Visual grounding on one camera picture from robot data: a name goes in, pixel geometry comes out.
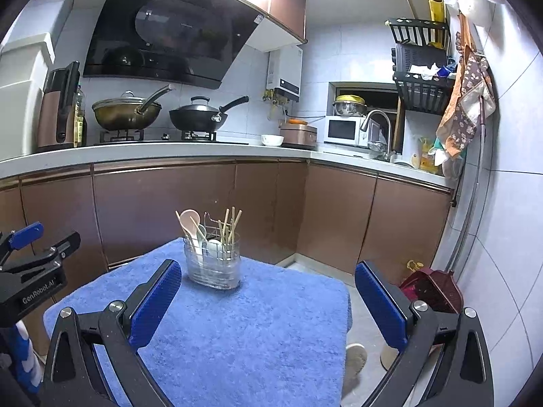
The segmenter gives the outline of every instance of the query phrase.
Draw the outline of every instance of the fuzzy blue cloth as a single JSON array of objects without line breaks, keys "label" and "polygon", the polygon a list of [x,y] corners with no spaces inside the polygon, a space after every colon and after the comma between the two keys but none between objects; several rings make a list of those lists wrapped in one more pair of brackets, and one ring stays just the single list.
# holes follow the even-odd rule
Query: fuzzy blue cloth
[{"label": "fuzzy blue cloth", "polygon": [[[350,327],[346,286],[335,279],[242,259],[240,287],[218,291],[186,273],[174,240],[97,278],[43,315],[51,336],[59,311],[102,311],[125,300],[165,259],[183,270],[181,288],[150,344],[145,365],[177,406],[337,407]],[[130,406],[103,346],[97,346],[116,401]]]}]

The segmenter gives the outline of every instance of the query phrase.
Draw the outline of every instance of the black wok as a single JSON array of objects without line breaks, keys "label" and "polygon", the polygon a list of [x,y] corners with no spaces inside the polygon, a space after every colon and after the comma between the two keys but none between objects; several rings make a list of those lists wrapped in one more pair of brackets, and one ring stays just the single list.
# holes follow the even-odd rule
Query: black wok
[{"label": "black wok", "polygon": [[[207,104],[194,104],[197,100],[206,101]],[[243,96],[219,108],[209,105],[209,101],[206,96],[195,96],[191,98],[192,104],[170,110],[174,127],[182,131],[213,133],[221,128],[228,118],[226,112],[232,107],[249,102],[249,96]]]}]

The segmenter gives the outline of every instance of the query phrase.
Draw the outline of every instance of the gas burner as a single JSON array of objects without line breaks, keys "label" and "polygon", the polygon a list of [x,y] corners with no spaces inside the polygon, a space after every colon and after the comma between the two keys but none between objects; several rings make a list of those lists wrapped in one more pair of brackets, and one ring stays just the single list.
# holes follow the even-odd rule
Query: gas burner
[{"label": "gas burner", "polygon": [[181,142],[216,142],[216,133],[207,132],[181,132]]},{"label": "gas burner", "polygon": [[108,134],[110,134],[110,132],[106,130],[100,132],[101,144],[109,144],[110,142],[142,142],[144,137],[143,130],[118,130],[117,136],[111,136],[109,140],[107,140],[106,135]]}]

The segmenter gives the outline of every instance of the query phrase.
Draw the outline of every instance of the clear plastic utensil holder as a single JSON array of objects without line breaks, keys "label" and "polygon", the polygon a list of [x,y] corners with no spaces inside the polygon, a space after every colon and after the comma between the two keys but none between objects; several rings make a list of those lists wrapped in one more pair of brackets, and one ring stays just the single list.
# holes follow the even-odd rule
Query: clear plastic utensil holder
[{"label": "clear plastic utensil holder", "polygon": [[[206,227],[207,235],[213,236],[218,228]],[[196,240],[185,237],[185,257],[189,278],[196,283],[215,289],[234,289],[240,285],[240,240],[235,234],[230,244],[203,243],[202,250],[194,248]]]}]

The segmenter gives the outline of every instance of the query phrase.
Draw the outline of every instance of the metal screw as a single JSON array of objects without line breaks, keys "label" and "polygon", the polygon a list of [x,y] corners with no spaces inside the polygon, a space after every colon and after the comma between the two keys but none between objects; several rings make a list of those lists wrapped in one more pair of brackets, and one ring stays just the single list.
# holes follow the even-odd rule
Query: metal screw
[{"label": "metal screw", "polygon": [[119,312],[123,308],[123,302],[120,300],[112,301],[109,304],[109,310],[111,312]]},{"label": "metal screw", "polygon": [[60,311],[60,316],[66,318],[72,315],[72,308],[64,308]]},{"label": "metal screw", "polygon": [[413,307],[419,312],[426,312],[428,310],[428,305],[422,300],[414,302]]},{"label": "metal screw", "polygon": [[465,308],[464,314],[466,314],[466,317],[469,318],[475,318],[477,316],[477,312],[473,308]]}]

